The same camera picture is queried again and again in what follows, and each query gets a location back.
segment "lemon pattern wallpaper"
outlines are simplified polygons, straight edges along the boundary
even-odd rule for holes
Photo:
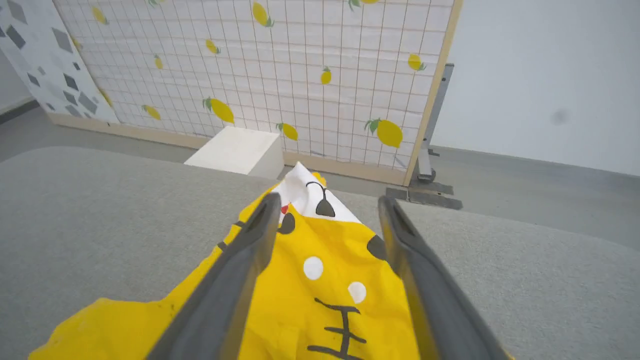
[[[54,0],[121,123],[406,171],[454,0]]]

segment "lemon print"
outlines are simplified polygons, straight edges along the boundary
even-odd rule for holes
[[[145,110],[152,118],[160,120],[160,114],[153,106],[143,105],[142,110]]]
[[[106,92],[104,92],[103,89],[98,88],[98,91],[100,92],[100,94],[102,94],[102,96],[104,97],[104,100],[106,100],[107,104],[109,104],[110,107],[113,107],[113,103],[111,102],[111,99],[109,98],[109,95],[107,95]]]
[[[207,39],[207,41],[205,41],[205,45],[210,52],[214,54],[220,54],[220,48],[218,48],[216,44],[213,43],[213,40]]]
[[[420,56],[411,54],[409,55],[409,67],[416,71],[422,71],[426,68],[426,65],[421,62]]]
[[[353,11],[353,7],[360,7],[360,2],[363,2],[365,4],[375,4],[378,2],[378,0],[348,0],[349,1],[349,7],[351,8],[351,11]]]
[[[291,140],[298,141],[298,131],[295,127],[283,122],[276,124],[276,128],[284,133],[284,136]]]
[[[95,20],[97,22],[101,23],[102,25],[109,25],[109,21],[104,17],[104,14],[102,13],[102,11],[100,11],[100,9],[92,6],[91,11],[93,12],[93,17],[95,17]]]
[[[156,59],[156,67],[159,69],[163,68],[162,60],[160,59],[160,56],[158,56],[158,54],[154,55],[154,59]]]
[[[253,17],[255,20],[265,28],[270,28],[275,24],[274,21],[271,20],[270,16],[267,16],[267,11],[257,2],[253,2]]]
[[[320,76],[320,81],[322,82],[322,85],[327,85],[331,82],[331,70],[328,66],[325,66],[322,71],[323,73]]]
[[[367,121],[364,129],[366,130],[367,127],[372,134],[378,130],[378,138],[383,144],[387,146],[400,147],[400,143],[402,142],[402,130],[400,130],[398,125],[395,125],[389,120],[376,119]]]
[[[234,123],[234,113],[224,102],[210,97],[202,100],[202,106],[209,111],[213,111],[222,121]]]
[[[80,44],[78,42],[78,40],[76,40],[76,38],[69,36],[71,38],[71,42],[74,43],[74,46],[76,47],[76,49],[78,50],[82,50],[82,44]]]

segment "black character print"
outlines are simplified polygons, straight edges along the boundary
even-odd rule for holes
[[[385,250],[385,242],[378,235],[374,235],[367,243],[367,250],[371,255],[380,260],[387,258],[387,251]]]
[[[234,223],[234,225],[242,227],[244,226],[244,222],[237,221]],[[282,224],[280,224],[280,227],[278,228],[278,233],[282,235],[288,235],[288,234],[291,234],[295,230],[295,228],[296,228],[296,218],[293,216],[292,213],[286,213],[282,218]],[[218,247],[222,251],[224,251],[224,249],[220,247],[220,244],[221,243],[218,243]]]
[[[282,224],[280,224],[278,232],[283,235],[291,234],[295,228],[296,218],[293,217],[292,213],[286,213],[282,218]]]
[[[324,188],[322,184],[315,181],[309,181],[306,186],[309,186],[309,184],[318,184],[320,186],[320,189],[322,189],[322,200],[320,200],[320,202],[318,202],[318,205],[316,206],[316,214],[322,215],[324,217],[335,217],[333,206],[331,206],[329,201],[326,199],[326,188]]]
[[[309,345],[309,346],[307,346],[307,350],[315,351],[315,352],[322,352],[324,354],[333,355],[333,356],[335,356],[335,357],[337,357],[339,359],[362,360],[359,357],[347,354],[347,352],[349,350],[349,340],[350,339],[354,339],[355,341],[357,341],[359,343],[363,343],[363,344],[367,343],[367,340],[364,340],[363,338],[361,338],[359,336],[356,336],[353,333],[351,333],[351,331],[349,331],[349,317],[348,317],[348,314],[349,313],[360,314],[360,311],[358,309],[356,309],[355,307],[353,307],[353,306],[328,305],[328,304],[325,304],[324,302],[320,301],[320,299],[318,299],[318,298],[315,298],[314,300],[316,302],[324,305],[325,307],[328,307],[331,310],[340,311],[340,313],[342,314],[342,328],[340,328],[340,327],[325,327],[324,328],[327,331],[336,332],[336,333],[342,335],[342,344],[340,345],[340,351],[337,351],[337,350],[334,350],[334,349],[328,348],[328,347],[317,346],[317,345]]]

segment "yellow cloth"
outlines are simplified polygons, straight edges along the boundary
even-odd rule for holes
[[[269,266],[258,276],[239,358],[418,359],[403,284],[376,257],[381,240],[315,175],[298,164],[274,187],[283,198],[281,231]],[[263,196],[240,212],[238,224]],[[240,225],[232,225],[225,243]],[[30,358],[144,358],[221,253],[215,247],[160,301],[97,300],[57,326]],[[343,313],[352,334],[347,341],[326,330],[343,329]]]

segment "white box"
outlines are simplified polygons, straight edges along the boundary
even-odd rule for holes
[[[284,168],[280,135],[227,126],[184,162],[187,165],[277,179]]]

